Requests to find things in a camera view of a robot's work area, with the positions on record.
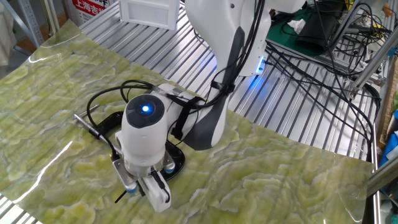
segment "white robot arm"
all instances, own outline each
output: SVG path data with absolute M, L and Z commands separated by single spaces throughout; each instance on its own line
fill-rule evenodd
M 219 72 L 211 83 L 208 101 L 163 84 L 127 104 L 121 131 L 116 133 L 123 158 L 114 161 L 127 192 L 134 192 L 138 181 L 156 212 L 170 207 L 170 190 L 159 173 L 161 169 L 174 169 L 165 151 L 169 130 L 194 150 L 217 144 L 236 77 L 255 73 L 265 57 L 271 26 L 265 8 L 295 12 L 304 3 L 305 0 L 185 1 L 188 18 L 213 50 Z

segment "white cloth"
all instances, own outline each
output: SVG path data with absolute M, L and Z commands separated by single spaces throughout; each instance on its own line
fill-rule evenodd
M 299 34 L 301 30 L 303 30 L 303 27 L 305 26 L 305 21 L 301 19 L 299 21 L 290 21 L 287 24 L 291 26 L 291 28 L 293 28 L 297 34 Z

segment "green mat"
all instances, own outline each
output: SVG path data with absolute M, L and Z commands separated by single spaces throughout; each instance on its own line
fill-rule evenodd
M 307 22 L 312 15 L 313 9 L 311 8 L 306 8 L 304 10 L 299 10 L 297 11 L 294 15 L 295 17 L 292 20 L 299 21 L 301 19 L 304 19 L 305 22 Z M 300 52 L 302 54 L 305 54 L 307 56 L 319 56 L 323 53 L 323 51 L 316 51 L 308 48 L 307 46 L 304 45 L 299 45 L 295 41 L 297 39 L 297 34 L 294 31 L 291 26 L 287 25 L 287 23 L 290 20 L 287 20 L 285 22 L 281 22 L 280 24 L 277 24 L 276 26 L 273 26 L 269 29 L 267 39 L 272 40 L 280 45 L 283 45 L 285 47 L 288 47 L 292 50 L 295 50 L 297 52 Z

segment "green marble-patterned mat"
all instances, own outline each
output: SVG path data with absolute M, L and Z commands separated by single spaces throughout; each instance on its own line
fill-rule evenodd
M 0 81 L 0 192 L 43 223 L 357 223 L 373 165 L 289 140 L 228 112 L 220 143 L 169 182 L 171 208 L 123 192 L 109 148 L 72 121 L 100 90 L 166 82 L 68 22 Z M 132 91 L 130 97 L 139 94 Z M 100 121 L 125 103 L 101 97 Z

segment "red sign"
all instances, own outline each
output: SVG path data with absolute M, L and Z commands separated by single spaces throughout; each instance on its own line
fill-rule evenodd
M 80 11 L 90 14 L 92 16 L 96 16 L 105 7 L 100 6 L 99 4 L 95 4 L 89 0 L 72 0 L 73 5 Z

